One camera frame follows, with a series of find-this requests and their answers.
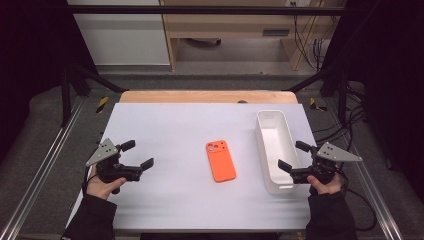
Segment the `light wooden desk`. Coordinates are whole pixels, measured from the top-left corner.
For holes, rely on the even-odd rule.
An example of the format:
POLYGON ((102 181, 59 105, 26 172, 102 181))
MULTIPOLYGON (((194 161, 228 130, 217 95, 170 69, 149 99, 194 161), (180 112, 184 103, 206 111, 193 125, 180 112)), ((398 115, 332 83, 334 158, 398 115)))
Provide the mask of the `light wooden desk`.
MULTIPOLYGON (((162 6, 336 7, 338 0, 159 0, 162 6)), ((182 39, 279 39, 297 71, 315 39, 327 40, 338 25, 337 16, 191 15, 164 14, 165 36, 172 67, 182 39)))

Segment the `person's left hand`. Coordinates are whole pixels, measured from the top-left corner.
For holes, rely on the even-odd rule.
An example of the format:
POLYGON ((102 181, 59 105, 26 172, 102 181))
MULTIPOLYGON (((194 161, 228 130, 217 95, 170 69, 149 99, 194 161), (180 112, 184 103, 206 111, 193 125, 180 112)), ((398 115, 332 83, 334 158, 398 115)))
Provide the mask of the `person's left hand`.
POLYGON ((119 178, 111 183, 102 182, 98 177, 96 166, 93 165, 87 180, 86 193, 107 200, 114 190, 120 188, 125 183, 125 178, 119 178))

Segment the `black horizontal frame bar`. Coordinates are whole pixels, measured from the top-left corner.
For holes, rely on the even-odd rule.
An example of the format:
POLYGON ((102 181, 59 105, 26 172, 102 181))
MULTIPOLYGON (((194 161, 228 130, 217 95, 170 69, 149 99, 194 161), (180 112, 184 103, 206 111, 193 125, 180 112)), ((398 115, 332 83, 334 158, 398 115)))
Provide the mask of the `black horizontal frame bar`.
POLYGON ((69 5, 75 14, 191 14, 191 15, 301 15, 341 16, 345 8, 332 7, 250 7, 250 6, 131 6, 69 5))

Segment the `black frame strut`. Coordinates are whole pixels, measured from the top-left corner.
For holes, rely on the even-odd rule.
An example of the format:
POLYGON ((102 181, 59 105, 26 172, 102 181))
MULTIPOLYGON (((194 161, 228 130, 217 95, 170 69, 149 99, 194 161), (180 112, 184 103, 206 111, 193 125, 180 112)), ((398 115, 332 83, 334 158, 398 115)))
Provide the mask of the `black frame strut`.
POLYGON ((337 64, 330 65, 318 73, 310 76, 306 80, 288 88, 289 92, 297 93, 305 87, 315 83, 318 80, 323 80, 324 83, 321 87, 320 93, 323 97, 332 96, 335 90, 338 90, 338 109, 337 118, 339 123, 343 126, 347 126, 346 118, 346 102, 347 102, 347 74, 344 72, 342 66, 337 64))
POLYGON ((91 88, 86 82, 87 79, 94 80, 115 93, 125 92, 124 88, 104 79, 98 73, 94 73, 78 65, 66 67, 61 75, 62 127, 65 127, 71 119, 70 87, 74 88, 78 96, 88 96, 91 92, 91 88))

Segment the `white table cover sheet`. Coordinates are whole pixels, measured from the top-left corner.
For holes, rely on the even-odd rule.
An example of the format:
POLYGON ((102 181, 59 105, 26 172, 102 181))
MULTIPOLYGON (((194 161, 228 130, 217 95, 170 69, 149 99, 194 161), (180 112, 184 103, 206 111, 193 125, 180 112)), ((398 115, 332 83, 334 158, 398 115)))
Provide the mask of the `white table cover sheet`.
POLYGON ((310 219, 309 187, 276 195, 265 188, 255 136, 262 104, 136 104, 114 106, 105 137, 135 141, 125 165, 153 159, 137 182, 126 183, 117 204, 116 230, 224 232, 301 230, 310 219), (225 140, 235 165, 231 181, 214 181, 206 145, 225 140))

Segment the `black curtain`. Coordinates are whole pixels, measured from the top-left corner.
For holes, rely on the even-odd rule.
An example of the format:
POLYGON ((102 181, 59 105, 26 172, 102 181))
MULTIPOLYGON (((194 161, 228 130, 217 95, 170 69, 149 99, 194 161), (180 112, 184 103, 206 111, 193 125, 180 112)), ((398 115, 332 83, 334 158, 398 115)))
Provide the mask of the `black curtain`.
POLYGON ((424 0, 347 0, 330 64, 360 22, 345 71, 365 86, 365 109, 383 149, 424 202, 424 0))
POLYGON ((97 71, 67 6, 68 0, 0 0, 0 162, 35 95, 59 86, 70 65, 97 71))

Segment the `white plastic storage bin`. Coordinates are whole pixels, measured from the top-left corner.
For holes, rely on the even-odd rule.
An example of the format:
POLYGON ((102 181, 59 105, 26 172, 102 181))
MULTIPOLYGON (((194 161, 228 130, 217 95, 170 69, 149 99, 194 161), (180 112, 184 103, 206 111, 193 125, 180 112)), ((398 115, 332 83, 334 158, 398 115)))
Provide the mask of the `white plastic storage bin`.
POLYGON ((293 192, 296 185, 292 177, 278 167, 279 160, 293 168, 300 166, 284 113, 279 110, 259 111, 255 135, 267 191, 271 194, 293 192))

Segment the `aluminium floor rail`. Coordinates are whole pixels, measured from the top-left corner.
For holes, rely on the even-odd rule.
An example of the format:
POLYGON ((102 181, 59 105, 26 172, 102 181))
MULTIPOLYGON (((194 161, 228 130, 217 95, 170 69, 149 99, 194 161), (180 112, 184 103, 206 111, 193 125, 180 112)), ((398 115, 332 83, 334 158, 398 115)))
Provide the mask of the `aluminium floor rail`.
POLYGON ((364 193, 367 196, 367 200, 376 212, 376 219, 385 235, 386 240, 403 240, 403 236, 393 219, 383 196, 364 163, 353 162, 352 166, 355 169, 364 193))
POLYGON ((71 115, 67 123, 60 128, 40 167, 34 175, 25 194, 15 209, 13 215, 0 232, 0 240, 15 240, 21 230, 28 214, 30 213, 52 167, 65 145, 67 138, 81 112, 82 106, 86 102, 85 97, 77 97, 71 109, 71 115))

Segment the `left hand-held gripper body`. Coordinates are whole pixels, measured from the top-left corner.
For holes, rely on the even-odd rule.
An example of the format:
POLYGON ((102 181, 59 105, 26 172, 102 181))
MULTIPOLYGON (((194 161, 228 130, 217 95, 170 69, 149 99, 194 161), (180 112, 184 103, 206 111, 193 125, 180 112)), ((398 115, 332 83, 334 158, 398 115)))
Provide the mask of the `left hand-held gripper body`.
POLYGON ((142 175, 140 166, 125 166, 119 162, 121 152, 109 138, 101 142, 86 162, 86 167, 96 166, 99 179, 111 183, 119 178, 139 181, 142 175))

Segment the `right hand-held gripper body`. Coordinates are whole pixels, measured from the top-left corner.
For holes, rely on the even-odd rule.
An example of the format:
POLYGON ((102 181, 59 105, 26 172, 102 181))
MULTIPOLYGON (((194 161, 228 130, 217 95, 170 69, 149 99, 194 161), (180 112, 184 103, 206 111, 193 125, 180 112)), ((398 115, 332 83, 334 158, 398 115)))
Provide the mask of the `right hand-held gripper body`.
POLYGON ((332 181, 336 172, 341 168, 337 162, 361 162, 360 156, 345 151, 329 142, 324 143, 320 148, 311 146, 312 164, 307 168, 292 169, 290 176, 294 184, 307 184, 307 177, 312 175, 321 183, 327 184, 332 181))

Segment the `person's right hand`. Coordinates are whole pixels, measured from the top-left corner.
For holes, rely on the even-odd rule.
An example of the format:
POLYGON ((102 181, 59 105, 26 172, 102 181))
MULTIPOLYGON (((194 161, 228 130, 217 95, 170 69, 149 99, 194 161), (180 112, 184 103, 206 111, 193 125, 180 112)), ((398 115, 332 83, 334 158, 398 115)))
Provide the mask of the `person's right hand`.
POLYGON ((319 195, 335 194, 340 192, 342 188, 342 183, 338 174, 335 174, 332 181, 327 184, 321 183, 316 177, 312 175, 308 176, 307 180, 319 195))

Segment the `white cabinet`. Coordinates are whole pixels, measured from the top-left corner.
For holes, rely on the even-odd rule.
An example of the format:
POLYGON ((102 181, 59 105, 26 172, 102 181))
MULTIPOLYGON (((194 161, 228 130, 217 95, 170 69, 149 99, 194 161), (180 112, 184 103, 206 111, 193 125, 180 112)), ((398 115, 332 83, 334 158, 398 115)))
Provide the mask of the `white cabinet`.
POLYGON ((169 65, 160 14, 75 14, 97 66, 169 65))

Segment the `orange phone case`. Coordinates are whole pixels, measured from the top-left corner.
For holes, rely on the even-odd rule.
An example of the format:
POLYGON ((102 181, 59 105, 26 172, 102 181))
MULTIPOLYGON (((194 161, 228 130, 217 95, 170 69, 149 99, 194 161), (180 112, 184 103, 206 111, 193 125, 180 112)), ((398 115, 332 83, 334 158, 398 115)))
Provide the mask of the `orange phone case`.
POLYGON ((206 153, 216 182, 221 183, 236 178, 236 170, 225 140, 208 142, 206 153))

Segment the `yellow black tape marker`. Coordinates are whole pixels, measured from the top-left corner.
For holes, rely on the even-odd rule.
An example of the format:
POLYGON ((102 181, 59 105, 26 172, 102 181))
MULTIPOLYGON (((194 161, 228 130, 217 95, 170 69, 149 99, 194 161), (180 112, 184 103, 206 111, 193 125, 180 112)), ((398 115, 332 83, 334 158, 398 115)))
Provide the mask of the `yellow black tape marker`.
POLYGON ((327 107, 318 106, 316 101, 315 101, 315 98, 310 98, 310 109, 311 110, 318 110, 318 111, 321 111, 321 112, 328 111, 327 107))
POLYGON ((107 97, 107 96, 104 96, 100 99, 99 104, 98 104, 97 109, 96 109, 96 113, 101 113, 103 111, 108 99, 109 99, 109 97, 107 97))

